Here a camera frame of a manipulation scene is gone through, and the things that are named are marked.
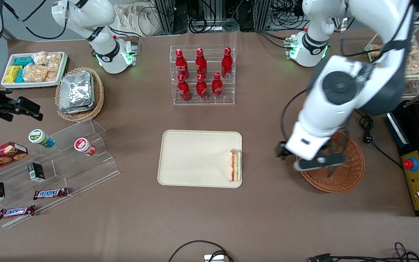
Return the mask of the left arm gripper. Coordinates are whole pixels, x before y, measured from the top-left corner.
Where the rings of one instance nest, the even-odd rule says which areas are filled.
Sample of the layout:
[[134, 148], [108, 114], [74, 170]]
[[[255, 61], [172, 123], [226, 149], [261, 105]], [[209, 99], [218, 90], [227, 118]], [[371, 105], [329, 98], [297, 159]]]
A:
[[[276, 157], [286, 159], [291, 155], [291, 152], [286, 149], [286, 141], [280, 141], [276, 146]], [[312, 160], [298, 159], [294, 162], [293, 168], [296, 171], [309, 171], [321, 168], [328, 168], [331, 166], [340, 166], [346, 162], [346, 155], [344, 153], [319, 153]]]

